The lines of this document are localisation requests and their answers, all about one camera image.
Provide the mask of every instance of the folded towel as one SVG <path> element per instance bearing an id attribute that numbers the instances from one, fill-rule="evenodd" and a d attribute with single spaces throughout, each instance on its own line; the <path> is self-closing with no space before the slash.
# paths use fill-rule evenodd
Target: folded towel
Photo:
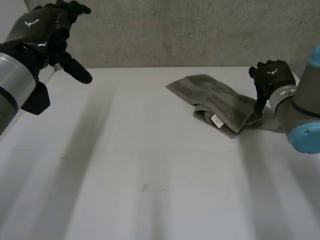
<path id="1" fill-rule="evenodd" d="M 228 137 L 236 136 L 242 129 L 261 129 L 284 133 L 280 123 L 269 107 L 263 116 L 256 116 L 255 100 L 241 95 L 231 87 L 205 74 L 187 76 L 166 86 L 179 98 L 196 105 L 193 116 L 209 124 Z"/>

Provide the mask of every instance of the robotic hand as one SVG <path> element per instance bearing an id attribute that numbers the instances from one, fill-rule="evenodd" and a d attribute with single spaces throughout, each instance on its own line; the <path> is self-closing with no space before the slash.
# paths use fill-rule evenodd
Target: robotic hand
<path id="1" fill-rule="evenodd" d="M 257 68 L 250 67 L 249 75 L 257 92 L 254 114 L 261 116 L 269 100 L 292 146 L 301 153 L 320 153 L 320 45 L 298 87 L 285 61 L 259 62 Z"/>
<path id="2" fill-rule="evenodd" d="M 59 63 L 81 83 L 92 81 L 89 72 L 66 52 L 72 24 L 79 15 L 90 13 L 90 8 L 76 1 L 57 0 L 17 20 L 0 44 L 0 134 L 19 109 L 39 115 L 49 107 L 47 88 L 38 77 L 48 64 Z"/>

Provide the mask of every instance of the white label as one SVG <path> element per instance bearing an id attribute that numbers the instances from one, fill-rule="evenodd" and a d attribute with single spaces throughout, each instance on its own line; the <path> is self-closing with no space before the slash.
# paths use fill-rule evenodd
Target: white label
<path id="1" fill-rule="evenodd" d="M 221 121 L 221 119 L 217 116 L 217 115 L 213 115 L 211 117 L 211 120 L 214 122 L 214 124 L 218 127 L 218 129 L 220 129 L 222 127 L 222 125 L 224 124 L 223 121 Z"/>

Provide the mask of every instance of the concrete wall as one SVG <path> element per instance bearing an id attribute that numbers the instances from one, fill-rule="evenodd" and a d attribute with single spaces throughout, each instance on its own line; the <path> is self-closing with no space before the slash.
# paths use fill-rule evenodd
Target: concrete wall
<path id="1" fill-rule="evenodd" d="M 32 9 L 50 0 L 26 0 Z M 319 0 L 79 0 L 69 51 L 87 68 L 249 66 L 301 75 L 320 40 Z"/>

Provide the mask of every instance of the black glove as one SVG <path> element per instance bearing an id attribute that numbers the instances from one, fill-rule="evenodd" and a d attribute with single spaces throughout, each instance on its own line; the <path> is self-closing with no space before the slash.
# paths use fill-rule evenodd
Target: black glove
<path id="1" fill-rule="evenodd" d="M 266 64 L 258 62 L 256 67 L 249 68 L 249 75 L 254 80 L 256 102 L 254 114 L 262 116 L 267 100 L 271 94 L 286 85 L 296 85 L 295 77 L 285 61 L 268 60 Z"/>
<path id="2" fill-rule="evenodd" d="M 90 13 L 90 8 L 76 1 L 57 0 L 55 4 L 37 6 L 17 20 L 0 52 L 16 58 L 36 78 L 40 69 L 59 63 L 75 79 L 88 84 L 92 77 L 66 52 L 66 40 L 77 17 Z"/>

